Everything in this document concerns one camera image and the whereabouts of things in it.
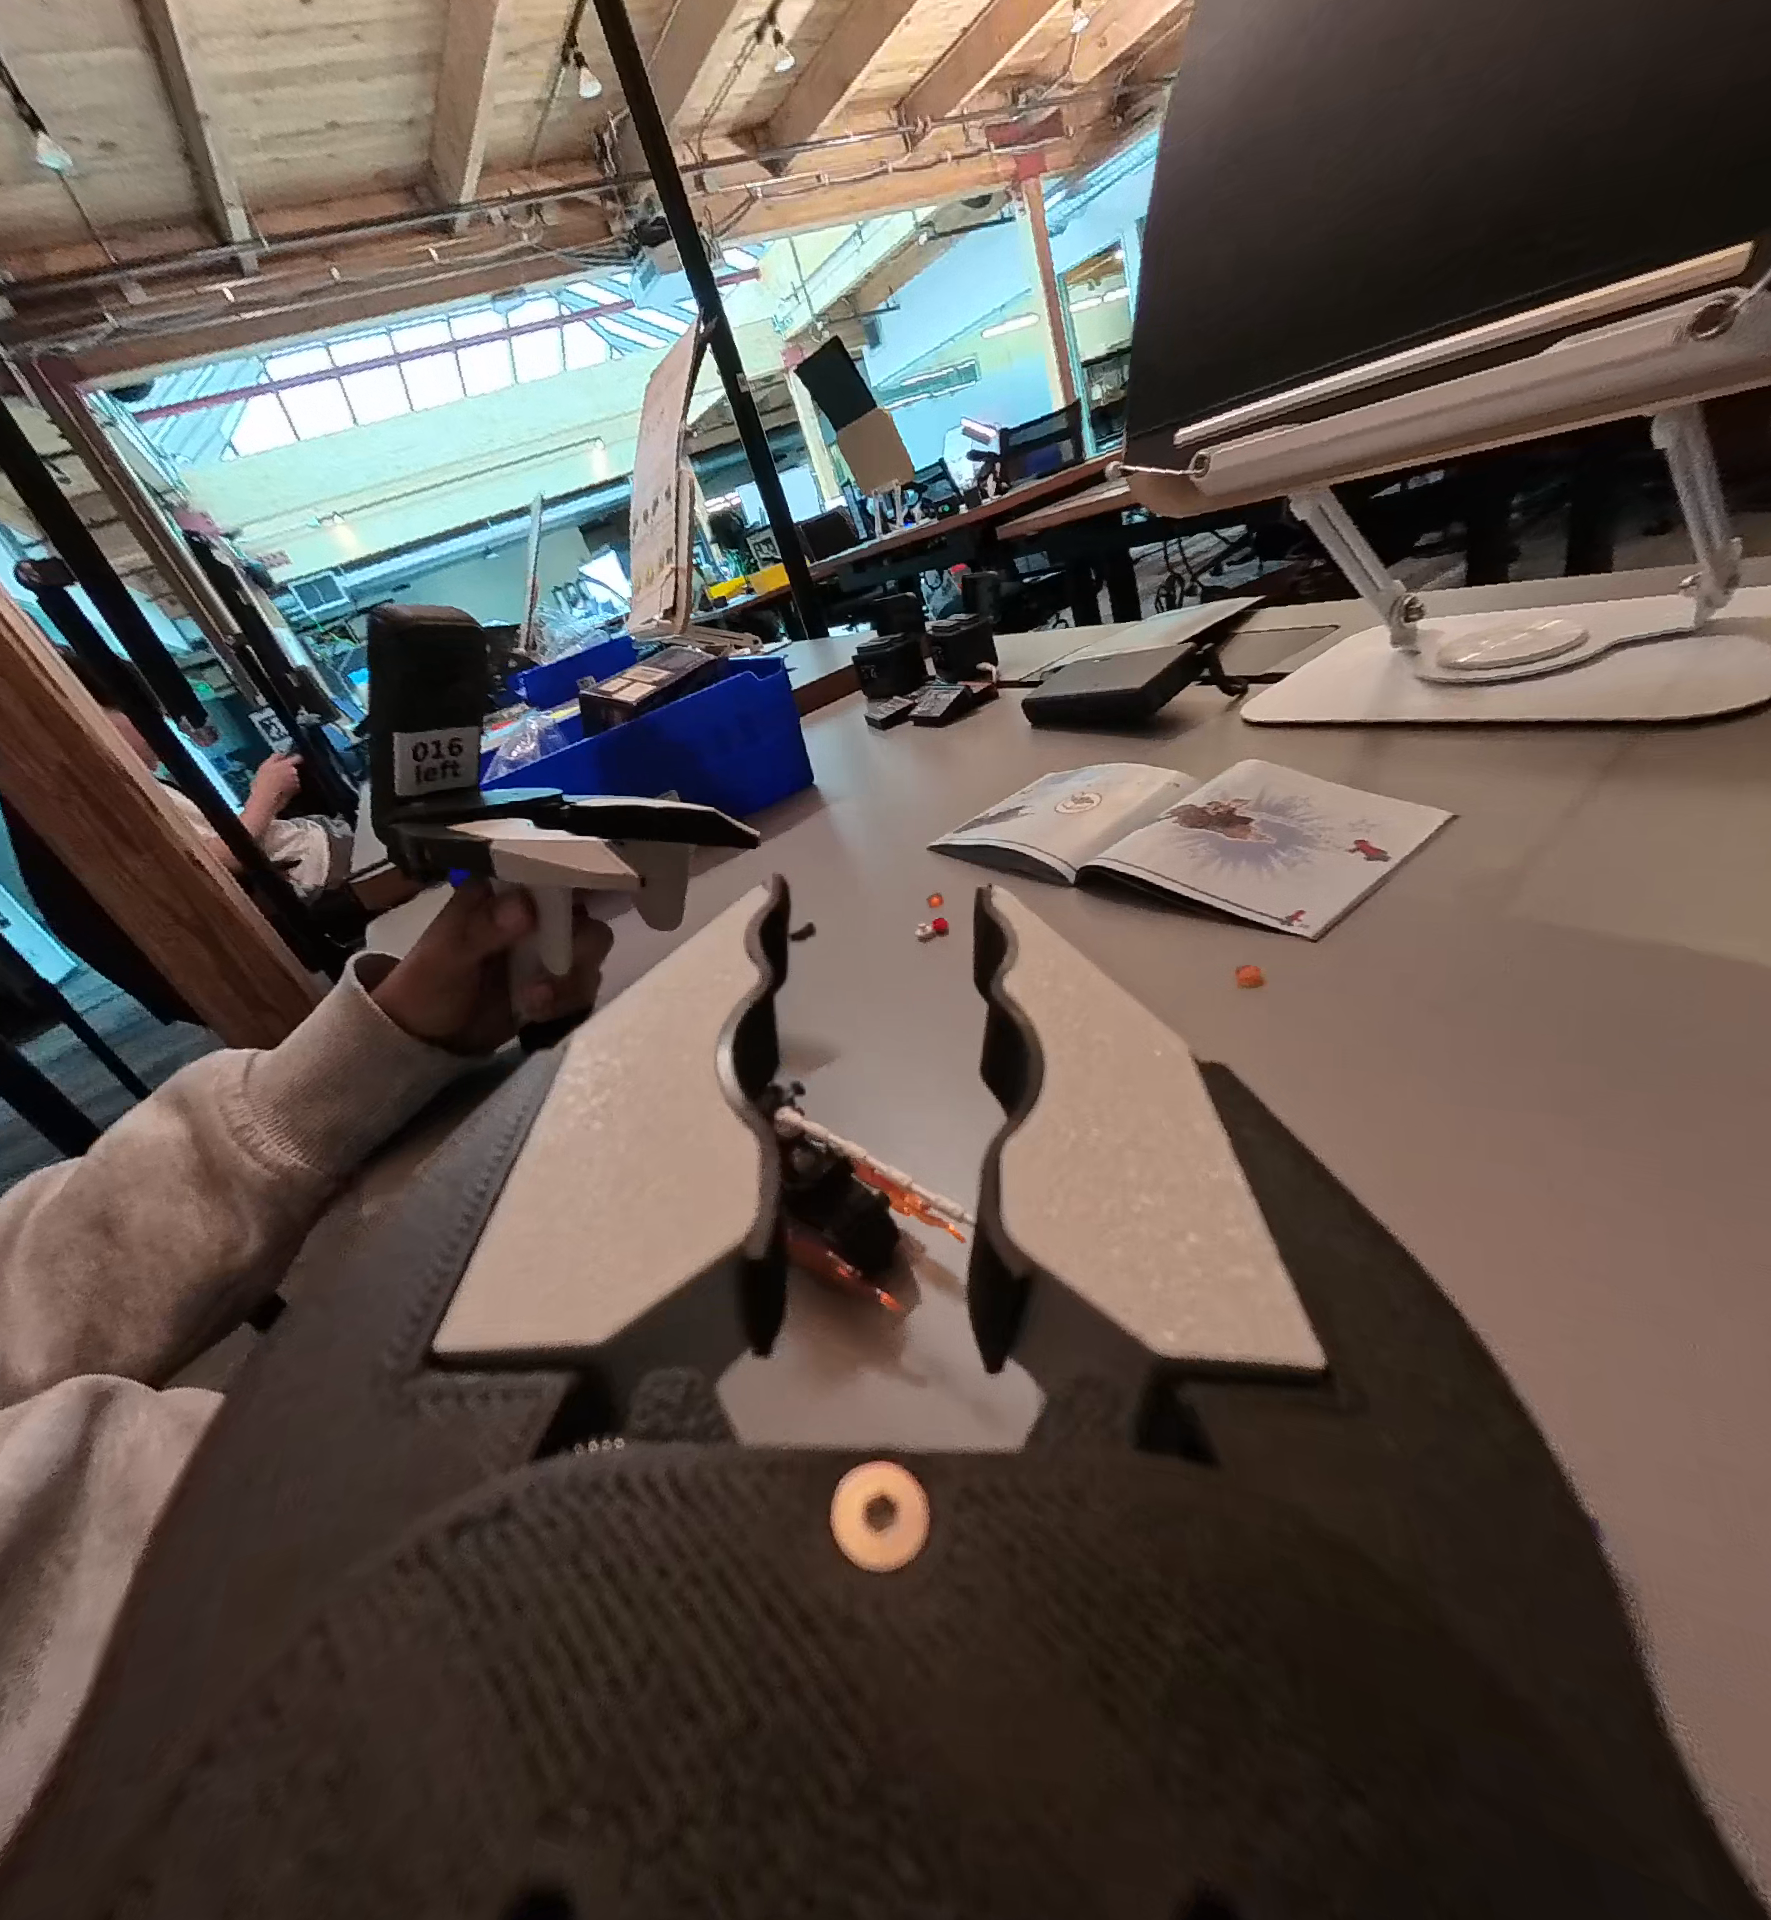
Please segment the person's left hand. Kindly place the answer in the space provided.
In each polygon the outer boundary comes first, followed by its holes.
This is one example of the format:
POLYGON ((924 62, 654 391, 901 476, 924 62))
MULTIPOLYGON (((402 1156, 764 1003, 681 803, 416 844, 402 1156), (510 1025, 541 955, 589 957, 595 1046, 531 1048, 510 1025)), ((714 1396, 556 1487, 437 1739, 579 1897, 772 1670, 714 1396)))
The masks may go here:
POLYGON ((608 924, 575 907, 564 973, 514 973, 516 949, 537 932, 537 905, 556 901, 469 878, 406 955, 369 955, 358 976, 377 1009, 421 1044, 460 1057, 485 1057, 529 1030, 546 1044, 591 1013, 614 944, 608 924))

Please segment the person's left forearm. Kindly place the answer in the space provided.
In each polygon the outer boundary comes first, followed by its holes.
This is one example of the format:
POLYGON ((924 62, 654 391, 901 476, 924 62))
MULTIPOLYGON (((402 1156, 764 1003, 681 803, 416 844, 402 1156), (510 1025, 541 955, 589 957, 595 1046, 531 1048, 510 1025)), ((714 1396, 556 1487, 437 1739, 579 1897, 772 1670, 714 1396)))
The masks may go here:
POLYGON ((464 1071, 360 955, 273 1048, 177 1071, 0 1196, 0 1414, 79 1377, 156 1383, 269 1296, 369 1156, 464 1071))

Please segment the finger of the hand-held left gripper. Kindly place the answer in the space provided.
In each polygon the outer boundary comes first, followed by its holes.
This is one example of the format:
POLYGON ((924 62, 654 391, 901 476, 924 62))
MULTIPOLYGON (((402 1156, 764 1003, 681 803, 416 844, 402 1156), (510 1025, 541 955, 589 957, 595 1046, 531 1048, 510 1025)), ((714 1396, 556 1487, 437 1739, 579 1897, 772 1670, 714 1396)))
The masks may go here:
POLYGON ((466 855, 489 851, 493 876, 535 894, 616 899, 598 909, 600 917, 614 919, 627 907, 654 930, 683 921, 693 847, 610 844, 525 819, 450 824, 446 840, 466 855))
POLYGON ((747 851, 762 836, 747 822, 706 803, 664 797, 558 797, 533 803, 533 824, 610 844, 654 844, 693 849, 747 851))

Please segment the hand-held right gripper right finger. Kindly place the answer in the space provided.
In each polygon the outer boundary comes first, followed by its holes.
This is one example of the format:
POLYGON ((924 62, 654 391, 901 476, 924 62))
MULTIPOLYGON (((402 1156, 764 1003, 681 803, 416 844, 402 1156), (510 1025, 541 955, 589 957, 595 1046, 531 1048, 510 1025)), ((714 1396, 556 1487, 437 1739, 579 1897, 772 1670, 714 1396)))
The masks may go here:
POLYGON ((1005 886, 970 911, 995 1105, 968 1331, 1033 1425, 1153 1427, 1189 1387, 1330 1387, 1330 1356, 1189 1044, 1005 886))

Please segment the lego motorcycle model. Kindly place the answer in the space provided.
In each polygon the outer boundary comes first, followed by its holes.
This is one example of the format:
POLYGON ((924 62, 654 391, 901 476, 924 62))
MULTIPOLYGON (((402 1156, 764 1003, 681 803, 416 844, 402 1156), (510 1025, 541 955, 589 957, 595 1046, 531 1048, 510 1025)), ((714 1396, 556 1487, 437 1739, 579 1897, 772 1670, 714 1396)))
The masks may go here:
POLYGON ((870 1148, 804 1115, 799 1080, 776 1079, 758 1096, 779 1148, 781 1250, 789 1277, 881 1315, 906 1315, 887 1285, 920 1225, 958 1244, 974 1235, 968 1209, 870 1148))

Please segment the black desk mat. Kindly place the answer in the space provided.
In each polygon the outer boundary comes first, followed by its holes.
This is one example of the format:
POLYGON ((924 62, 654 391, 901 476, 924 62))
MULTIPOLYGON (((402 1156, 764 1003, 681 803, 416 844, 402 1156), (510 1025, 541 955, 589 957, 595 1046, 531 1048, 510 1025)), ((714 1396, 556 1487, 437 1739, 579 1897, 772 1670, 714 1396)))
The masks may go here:
POLYGON ((1214 672, 1234 684, 1274 684, 1315 657, 1338 638, 1338 626, 1326 622, 1263 626, 1251 620, 1228 624, 1212 632, 1209 657, 1214 672))

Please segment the white metal stand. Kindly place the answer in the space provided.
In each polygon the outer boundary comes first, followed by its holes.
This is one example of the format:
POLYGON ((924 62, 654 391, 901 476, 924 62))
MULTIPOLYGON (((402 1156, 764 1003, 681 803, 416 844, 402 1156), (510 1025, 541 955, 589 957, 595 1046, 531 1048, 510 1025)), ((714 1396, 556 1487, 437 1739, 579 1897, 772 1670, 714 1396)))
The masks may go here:
POLYGON ((1657 726, 1771 701, 1771 586, 1744 586, 1705 401, 1771 374, 1771 291, 1696 293, 1571 331, 1492 368, 1405 385, 1320 420, 1182 426, 1164 464, 1114 464, 1149 510, 1286 503, 1370 612, 1245 703, 1264 728, 1657 726), (1372 549, 1336 483, 1530 428, 1642 420, 1688 532, 1688 572, 1661 591, 1440 612, 1372 549))

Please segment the long black pole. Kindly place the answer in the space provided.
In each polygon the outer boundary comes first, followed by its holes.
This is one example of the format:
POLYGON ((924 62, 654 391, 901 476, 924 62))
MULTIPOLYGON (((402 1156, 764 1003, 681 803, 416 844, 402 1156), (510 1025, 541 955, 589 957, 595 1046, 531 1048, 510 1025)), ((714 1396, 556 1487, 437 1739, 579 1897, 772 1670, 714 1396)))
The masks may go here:
POLYGON ((654 83, 648 77, 648 64, 637 42, 627 4, 596 2, 593 8, 622 96, 629 108, 643 162, 656 189, 660 212, 679 254, 691 299, 697 302, 704 345, 722 376, 739 445, 747 456, 756 493, 768 510, 770 528, 779 549, 779 562, 787 574, 787 587, 781 595, 787 603, 787 628, 797 639, 827 638, 827 616, 810 574, 810 560, 781 491, 768 433, 722 302, 710 266, 710 252, 693 214, 670 129, 654 83))

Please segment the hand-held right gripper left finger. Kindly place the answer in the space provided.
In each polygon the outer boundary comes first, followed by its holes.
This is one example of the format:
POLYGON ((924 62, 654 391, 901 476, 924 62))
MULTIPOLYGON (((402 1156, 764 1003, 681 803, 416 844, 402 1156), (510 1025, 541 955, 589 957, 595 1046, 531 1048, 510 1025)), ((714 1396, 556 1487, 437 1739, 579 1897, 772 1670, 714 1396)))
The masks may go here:
POLYGON ((560 1050, 431 1338, 448 1371, 660 1369, 770 1356, 787 1306, 779 1063, 791 894, 735 899, 560 1050))

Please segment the blue plastic bin white tag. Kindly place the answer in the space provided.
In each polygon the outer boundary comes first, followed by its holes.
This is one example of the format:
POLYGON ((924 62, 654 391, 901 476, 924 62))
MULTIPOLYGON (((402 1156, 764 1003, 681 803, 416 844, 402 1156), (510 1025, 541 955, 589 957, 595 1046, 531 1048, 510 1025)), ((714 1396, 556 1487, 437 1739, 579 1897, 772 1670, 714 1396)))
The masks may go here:
POLYGON ((579 699, 583 684, 602 684, 639 659, 629 634, 604 638, 596 643, 558 655, 508 676, 510 693, 531 709, 560 709, 579 699))
POLYGON ((485 790, 677 799, 750 822, 816 780, 781 657, 727 657, 658 707, 595 734, 560 722, 556 738, 527 763, 494 751, 485 790))

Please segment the wooden desk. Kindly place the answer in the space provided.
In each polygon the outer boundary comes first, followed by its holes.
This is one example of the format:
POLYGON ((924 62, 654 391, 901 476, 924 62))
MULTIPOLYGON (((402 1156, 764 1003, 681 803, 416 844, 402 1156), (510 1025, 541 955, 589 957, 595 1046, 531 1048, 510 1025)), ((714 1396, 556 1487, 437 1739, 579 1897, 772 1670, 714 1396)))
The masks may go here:
POLYGON ((810 564, 810 578, 829 599, 853 601, 872 591, 897 591, 930 572, 995 559, 997 541, 1016 522, 1085 497, 1112 476, 1118 453, 1089 456, 991 501, 949 516, 881 535, 827 560, 810 564))

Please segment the lego instruction booklet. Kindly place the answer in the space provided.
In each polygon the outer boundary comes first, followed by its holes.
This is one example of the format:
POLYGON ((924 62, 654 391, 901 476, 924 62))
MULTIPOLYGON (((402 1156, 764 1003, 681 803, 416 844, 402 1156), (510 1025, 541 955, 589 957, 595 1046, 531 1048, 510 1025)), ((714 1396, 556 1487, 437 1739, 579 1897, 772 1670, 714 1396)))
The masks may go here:
POLYGON ((1453 819, 1263 761, 1201 782, 1153 765, 1097 763, 1026 784, 930 849, 1316 942, 1453 819))

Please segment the wooden pillar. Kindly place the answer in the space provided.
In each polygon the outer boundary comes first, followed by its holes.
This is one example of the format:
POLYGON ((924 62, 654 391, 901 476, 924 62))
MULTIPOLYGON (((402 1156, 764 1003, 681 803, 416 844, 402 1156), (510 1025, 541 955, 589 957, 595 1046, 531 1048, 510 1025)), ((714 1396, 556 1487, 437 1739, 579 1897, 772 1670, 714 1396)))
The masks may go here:
POLYGON ((269 1048, 321 998, 0 584, 0 792, 200 1021, 269 1048))

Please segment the black charger box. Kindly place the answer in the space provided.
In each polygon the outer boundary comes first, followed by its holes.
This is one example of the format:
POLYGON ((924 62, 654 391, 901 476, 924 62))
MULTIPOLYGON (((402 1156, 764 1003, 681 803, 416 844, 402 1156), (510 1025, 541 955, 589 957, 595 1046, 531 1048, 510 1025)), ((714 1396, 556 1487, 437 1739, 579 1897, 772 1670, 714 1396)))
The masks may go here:
POLYGON ((1168 643, 1068 661, 1022 695, 1020 713, 1039 730, 1137 730, 1197 682, 1201 659, 1191 643, 1168 643))

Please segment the dark cardboard box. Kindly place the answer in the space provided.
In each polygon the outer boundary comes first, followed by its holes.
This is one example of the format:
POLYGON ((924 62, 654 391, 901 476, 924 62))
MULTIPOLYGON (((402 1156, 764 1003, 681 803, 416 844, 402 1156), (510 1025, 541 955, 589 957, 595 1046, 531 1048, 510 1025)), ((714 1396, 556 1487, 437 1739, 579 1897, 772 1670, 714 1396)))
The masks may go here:
POLYGON ((602 736, 714 684, 725 657, 700 645, 668 643, 596 678, 581 680, 577 722, 585 738, 602 736))

